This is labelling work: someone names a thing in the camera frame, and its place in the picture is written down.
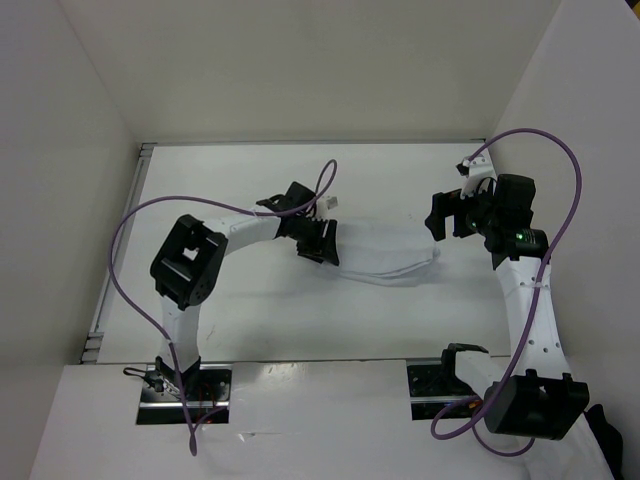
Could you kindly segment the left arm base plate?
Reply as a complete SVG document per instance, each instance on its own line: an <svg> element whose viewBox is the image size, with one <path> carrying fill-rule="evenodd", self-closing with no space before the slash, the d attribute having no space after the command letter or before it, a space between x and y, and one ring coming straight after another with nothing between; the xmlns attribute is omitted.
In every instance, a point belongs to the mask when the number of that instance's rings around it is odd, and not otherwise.
<svg viewBox="0 0 640 480"><path fill-rule="evenodd" d="M153 365L145 370L125 367L125 375L142 380L137 425L184 424L177 390L162 379ZM232 367L227 364L203 364L197 379L186 387L187 409L193 423L227 424L231 398Z"/></svg>

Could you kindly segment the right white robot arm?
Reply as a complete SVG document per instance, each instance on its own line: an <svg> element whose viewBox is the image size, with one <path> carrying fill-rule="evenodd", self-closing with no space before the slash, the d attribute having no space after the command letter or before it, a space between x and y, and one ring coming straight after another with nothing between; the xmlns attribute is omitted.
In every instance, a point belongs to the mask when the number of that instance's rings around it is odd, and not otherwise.
<svg viewBox="0 0 640 480"><path fill-rule="evenodd" d="M588 386L573 379L562 351L550 288L550 253L544 231L532 228L532 179L501 174L436 193L425 225L435 240L478 234L491 255L507 311L511 360L500 368L487 349L451 343L438 380L450 393L472 390L477 421L494 434L559 441L589 401Z"/></svg>

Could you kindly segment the white skirt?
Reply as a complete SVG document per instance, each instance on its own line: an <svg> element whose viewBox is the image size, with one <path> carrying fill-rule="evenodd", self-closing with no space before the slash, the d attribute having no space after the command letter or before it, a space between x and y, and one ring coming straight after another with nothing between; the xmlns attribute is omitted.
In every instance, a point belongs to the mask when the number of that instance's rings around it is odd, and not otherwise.
<svg viewBox="0 0 640 480"><path fill-rule="evenodd" d="M350 219L336 233L339 264L325 263L325 274L382 287L415 287L436 271L440 250L429 230Z"/></svg>

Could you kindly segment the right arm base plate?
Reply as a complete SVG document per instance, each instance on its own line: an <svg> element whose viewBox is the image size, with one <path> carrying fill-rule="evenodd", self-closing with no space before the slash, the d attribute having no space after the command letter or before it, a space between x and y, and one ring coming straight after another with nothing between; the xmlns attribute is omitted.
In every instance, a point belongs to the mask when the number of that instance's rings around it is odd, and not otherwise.
<svg viewBox="0 0 640 480"><path fill-rule="evenodd" d="M482 376L473 376L472 386L455 375L452 361L417 359L406 361L406 374L413 421L430 421L448 405L469 396L484 397L493 384Z"/></svg>

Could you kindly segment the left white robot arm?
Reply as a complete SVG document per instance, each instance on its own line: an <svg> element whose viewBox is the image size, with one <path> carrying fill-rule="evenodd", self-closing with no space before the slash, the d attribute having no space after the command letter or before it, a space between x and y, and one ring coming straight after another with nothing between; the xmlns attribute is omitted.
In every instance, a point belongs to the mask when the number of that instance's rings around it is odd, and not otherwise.
<svg viewBox="0 0 640 480"><path fill-rule="evenodd" d="M198 390L201 306L214 290L225 257L282 237L294 240L296 252L303 258L320 264L340 264L338 222L309 213L306 204L313 197L312 190L294 182L286 193L211 224L190 214L176 220L150 267L161 299L162 331L168 337L155 367L173 397L188 399Z"/></svg>

